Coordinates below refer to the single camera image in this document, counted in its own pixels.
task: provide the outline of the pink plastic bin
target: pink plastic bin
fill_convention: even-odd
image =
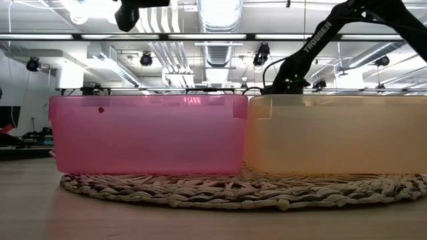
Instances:
[[[58,171],[236,173],[248,98],[240,95],[51,97]]]

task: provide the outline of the table surface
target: table surface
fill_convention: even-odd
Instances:
[[[0,239],[427,239],[427,199],[288,212],[170,209],[69,193],[60,176],[53,159],[0,161]]]

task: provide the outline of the jute rug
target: jute rug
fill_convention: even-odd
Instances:
[[[72,175],[61,186],[97,199],[171,207],[279,210],[391,203],[427,194],[422,175]]]

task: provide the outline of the white wall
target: white wall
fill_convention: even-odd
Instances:
[[[3,89],[0,106],[21,106],[18,128],[9,134],[22,136],[32,131],[32,117],[35,118],[36,131],[51,126],[49,97],[60,95],[60,92],[55,91],[56,78],[51,77],[48,82],[48,74],[30,73],[24,64],[8,59],[0,51],[0,87]]]

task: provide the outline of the translucent plastic bin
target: translucent plastic bin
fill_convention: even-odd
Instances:
[[[236,173],[248,98],[239,95],[51,97],[64,173]]]
[[[245,161],[270,173],[427,173],[427,97],[250,100]]]

